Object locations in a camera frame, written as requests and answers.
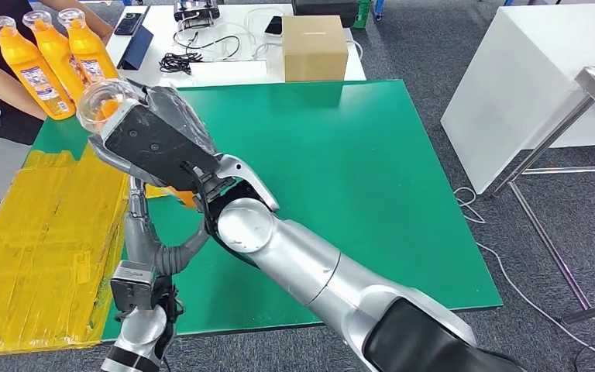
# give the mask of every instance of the cardboard box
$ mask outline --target cardboard box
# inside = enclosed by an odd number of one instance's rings
[[[343,80],[348,47],[338,15],[284,16],[281,27],[285,81]]]

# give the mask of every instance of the white table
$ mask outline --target white table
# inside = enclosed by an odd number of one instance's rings
[[[144,13],[146,6],[127,6],[124,13]],[[172,5],[152,5],[143,26],[152,34],[153,38],[145,55],[142,66],[138,71],[119,70],[121,76],[147,85],[171,85],[174,87],[229,85],[229,84],[259,84],[277,83],[284,81],[281,60],[281,46],[268,46],[267,51],[259,53],[256,60],[253,56],[257,47],[264,43],[279,43],[279,36],[269,36],[264,30],[273,16],[292,15],[290,4],[274,5],[220,5],[220,17],[215,24],[205,29],[186,30],[179,35],[184,40],[199,32],[194,45],[205,45],[223,36],[236,35],[241,40],[240,50],[231,61],[192,64],[192,76],[183,72],[163,73],[159,71],[158,62],[165,53],[185,53],[185,49],[173,41],[177,31],[174,21],[174,7]],[[353,36],[349,29],[344,29],[347,40]],[[113,35],[106,47],[113,62],[117,64],[129,44],[130,36]],[[231,40],[229,51],[235,49],[236,42]],[[225,57],[221,46],[210,47],[207,50],[192,50],[202,53],[205,60],[217,60]],[[348,43],[348,64],[345,80],[366,80],[361,61],[353,43]]]
[[[441,122],[477,193],[540,143],[584,96],[595,66],[595,4],[502,7]],[[553,147],[595,145],[595,105]]]

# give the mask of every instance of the bottle cap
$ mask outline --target bottle cap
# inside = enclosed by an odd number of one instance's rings
[[[86,130],[99,133],[119,104],[127,100],[137,102],[138,94],[126,81],[107,79],[94,83],[78,100],[78,121]]]
[[[85,13],[80,9],[68,8],[58,13],[58,21],[68,29],[80,29],[85,26]]]
[[[0,15],[0,36],[14,36],[17,33],[15,20],[6,15]]]
[[[33,32],[44,31],[52,26],[51,14],[43,10],[35,10],[28,12],[22,18],[22,22],[28,26]]]

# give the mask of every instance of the green table mat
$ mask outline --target green table mat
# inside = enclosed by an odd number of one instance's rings
[[[280,217],[448,308],[502,305],[402,81],[190,88],[182,95],[218,149],[263,179]],[[47,122],[33,148],[79,154],[85,133],[76,126]],[[172,198],[150,200],[150,213],[167,244],[191,235],[200,219]],[[318,322],[212,240],[174,281],[186,307],[179,333]],[[109,316],[102,339],[118,333]]]

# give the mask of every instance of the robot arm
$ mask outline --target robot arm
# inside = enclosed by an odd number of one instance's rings
[[[80,112],[85,101],[99,96],[98,89],[97,84],[84,94]],[[117,110],[102,121],[95,130],[95,141],[103,145],[100,158],[129,174],[134,170],[138,178],[192,191],[204,214],[204,233],[198,230],[193,240],[201,247],[205,236],[213,237],[258,267],[334,329],[369,370],[521,370],[508,358],[478,349],[471,328],[426,294],[373,273],[303,225],[279,219],[277,201],[253,169],[218,153],[204,124],[174,90],[146,88],[145,99],[119,99]],[[129,257],[138,262],[120,263],[112,280],[124,321],[115,351],[102,367],[111,372],[158,370],[181,313],[170,276],[176,270],[158,274],[163,265],[150,252],[159,249],[144,248],[161,244],[144,217],[141,184],[131,181],[126,224],[127,249],[129,241],[140,246],[135,248],[140,255],[129,252]]]

